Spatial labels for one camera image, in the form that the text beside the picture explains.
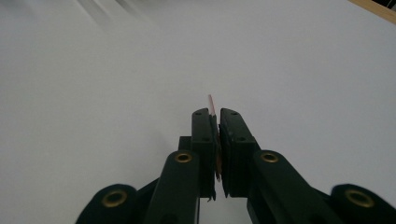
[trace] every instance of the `white surface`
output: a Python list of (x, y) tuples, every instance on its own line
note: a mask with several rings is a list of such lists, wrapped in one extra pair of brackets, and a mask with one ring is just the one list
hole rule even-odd
[[(315, 188), (396, 206), (396, 26), (348, 1), (0, 1), (0, 223), (74, 223), (158, 177), (191, 113), (240, 112)], [(246, 201), (201, 223), (249, 223)]]

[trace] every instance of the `black mechanical arm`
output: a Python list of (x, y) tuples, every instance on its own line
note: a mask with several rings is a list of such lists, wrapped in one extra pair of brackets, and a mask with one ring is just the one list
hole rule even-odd
[(222, 108), (218, 128), (207, 108), (197, 110), (191, 130), (158, 179), (101, 189), (77, 224), (198, 223), (199, 199), (216, 200), (215, 176), (226, 196), (247, 198), (254, 224), (396, 223), (396, 210), (368, 189), (346, 184), (327, 195), (309, 186), (285, 157), (260, 148), (236, 111)]

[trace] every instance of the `brass screw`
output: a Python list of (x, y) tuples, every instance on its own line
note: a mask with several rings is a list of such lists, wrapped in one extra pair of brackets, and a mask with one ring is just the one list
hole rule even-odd
[(192, 155), (189, 153), (178, 153), (175, 156), (175, 160), (178, 162), (189, 162), (192, 160)]
[(277, 158), (277, 155), (275, 155), (274, 153), (271, 153), (271, 152), (262, 153), (261, 158), (263, 161), (267, 161), (267, 162), (279, 161), (279, 159)]
[(347, 189), (346, 197), (350, 202), (360, 207), (370, 208), (375, 205), (374, 200), (369, 195), (356, 189)]
[(125, 203), (127, 194), (122, 189), (115, 189), (110, 191), (105, 197), (103, 197), (102, 205), (105, 207), (117, 207)]

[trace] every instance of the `wooden edge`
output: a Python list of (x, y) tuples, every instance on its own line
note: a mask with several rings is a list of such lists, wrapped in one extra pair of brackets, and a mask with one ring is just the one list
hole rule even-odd
[(373, 12), (375, 15), (382, 17), (383, 19), (390, 21), (393, 24), (396, 24), (396, 11), (393, 11), (387, 7), (383, 7), (372, 0), (349, 0), (349, 2), (363, 7)]

